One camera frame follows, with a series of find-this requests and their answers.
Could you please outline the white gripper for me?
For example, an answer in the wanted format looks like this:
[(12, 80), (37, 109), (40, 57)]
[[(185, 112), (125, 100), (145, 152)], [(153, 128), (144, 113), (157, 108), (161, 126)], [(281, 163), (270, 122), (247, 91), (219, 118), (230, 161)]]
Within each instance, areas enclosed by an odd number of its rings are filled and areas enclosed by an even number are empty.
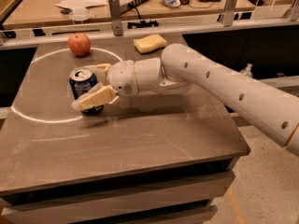
[(84, 66), (84, 69), (93, 77), (93, 81), (98, 84), (79, 96), (72, 103), (72, 108), (83, 111), (110, 104), (118, 95), (120, 97), (137, 95), (134, 64), (134, 61), (128, 60), (112, 66), (110, 63)]

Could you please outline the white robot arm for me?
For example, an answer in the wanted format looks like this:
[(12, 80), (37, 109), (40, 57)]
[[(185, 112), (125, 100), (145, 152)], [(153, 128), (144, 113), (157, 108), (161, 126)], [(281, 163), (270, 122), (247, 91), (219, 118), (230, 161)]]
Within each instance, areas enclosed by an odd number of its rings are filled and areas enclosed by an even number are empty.
[(88, 68), (99, 83), (72, 104), (76, 110), (114, 103), (142, 91), (177, 94), (197, 85), (280, 146), (299, 156), (299, 98), (209, 60), (182, 44), (162, 56)]

